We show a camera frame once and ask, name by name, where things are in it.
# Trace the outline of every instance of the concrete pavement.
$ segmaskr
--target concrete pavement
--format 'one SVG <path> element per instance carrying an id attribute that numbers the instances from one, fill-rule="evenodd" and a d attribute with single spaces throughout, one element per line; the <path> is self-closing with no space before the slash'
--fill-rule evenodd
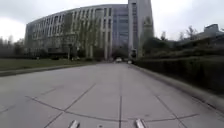
<path id="1" fill-rule="evenodd" d="M 0 78 L 1 128 L 223 128 L 224 118 L 126 64 L 98 64 Z"/>

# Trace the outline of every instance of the car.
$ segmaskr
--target car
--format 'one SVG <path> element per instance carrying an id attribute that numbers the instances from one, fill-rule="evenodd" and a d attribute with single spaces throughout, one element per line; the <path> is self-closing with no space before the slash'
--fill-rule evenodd
<path id="1" fill-rule="evenodd" d="M 116 59 L 116 62 L 120 63 L 120 62 L 122 62 L 122 59 L 119 57 L 119 58 Z"/>

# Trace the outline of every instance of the green tree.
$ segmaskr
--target green tree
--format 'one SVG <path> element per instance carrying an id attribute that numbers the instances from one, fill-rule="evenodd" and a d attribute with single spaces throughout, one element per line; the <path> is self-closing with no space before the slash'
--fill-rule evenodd
<path id="1" fill-rule="evenodd" d="M 142 23 L 142 33 L 140 36 L 140 42 L 138 43 L 138 56 L 141 57 L 143 55 L 143 45 L 148 40 L 148 38 L 152 38 L 154 36 L 153 30 L 153 22 L 150 17 L 146 17 Z"/>
<path id="2" fill-rule="evenodd" d="M 79 42 L 79 46 L 85 49 L 86 57 L 93 58 L 94 48 L 100 41 L 100 29 L 97 19 L 91 20 L 78 20 L 79 26 L 76 32 L 76 41 Z"/>
<path id="3" fill-rule="evenodd" d="M 143 45 L 144 54 L 150 54 L 153 51 L 169 48 L 166 41 L 162 41 L 158 38 L 148 38 Z"/>

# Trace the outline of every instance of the bare tree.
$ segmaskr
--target bare tree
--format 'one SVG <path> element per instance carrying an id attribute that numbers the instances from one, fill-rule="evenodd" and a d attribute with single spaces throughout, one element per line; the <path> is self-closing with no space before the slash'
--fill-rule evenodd
<path id="1" fill-rule="evenodd" d="M 186 33 L 190 40 L 194 40 L 196 38 L 197 30 L 194 29 L 192 26 L 189 26 L 188 29 L 186 30 Z"/>
<path id="2" fill-rule="evenodd" d="M 182 41 L 182 40 L 184 40 L 184 33 L 183 32 L 180 32 L 179 41 Z"/>

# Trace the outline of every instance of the distant vehicle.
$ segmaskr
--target distant vehicle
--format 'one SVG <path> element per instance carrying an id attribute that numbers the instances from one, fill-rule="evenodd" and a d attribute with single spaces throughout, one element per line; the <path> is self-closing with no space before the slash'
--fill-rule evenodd
<path id="1" fill-rule="evenodd" d="M 122 62 L 122 59 L 119 57 L 119 58 L 116 59 L 116 62 L 120 63 L 120 62 Z"/>
<path id="2" fill-rule="evenodd" d="M 128 64 L 131 64 L 131 63 L 132 63 L 132 61 L 131 61 L 131 60 L 129 60 L 129 61 L 128 61 Z"/>

